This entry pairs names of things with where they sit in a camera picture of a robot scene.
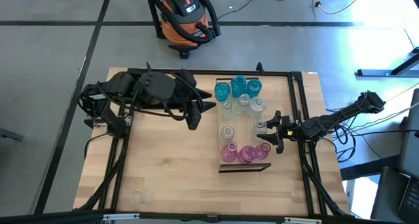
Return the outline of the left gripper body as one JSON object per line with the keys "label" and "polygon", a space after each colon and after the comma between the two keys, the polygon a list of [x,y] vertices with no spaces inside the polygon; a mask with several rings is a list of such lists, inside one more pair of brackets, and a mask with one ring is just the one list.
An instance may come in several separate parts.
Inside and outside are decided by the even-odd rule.
{"label": "left gripper body", "polygon": [[181,96],[186,103],[186,122],[189,130],[196,130],[201,119],[202,98],[196,89],[196,80],[191,72],[181,69],[176,75],[180,82]]}

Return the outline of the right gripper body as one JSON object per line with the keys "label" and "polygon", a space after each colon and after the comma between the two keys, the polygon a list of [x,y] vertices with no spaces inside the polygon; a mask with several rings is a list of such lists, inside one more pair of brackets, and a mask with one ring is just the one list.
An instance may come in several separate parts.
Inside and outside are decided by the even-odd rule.
{"label": "right gripper body", "polygon": [[278,120],[276,127],[276,153],[282,154],[285,148],[283,140],[292,140],[294,138],[295,123],[291,122],[288,115],[275,114],[275,118]]}

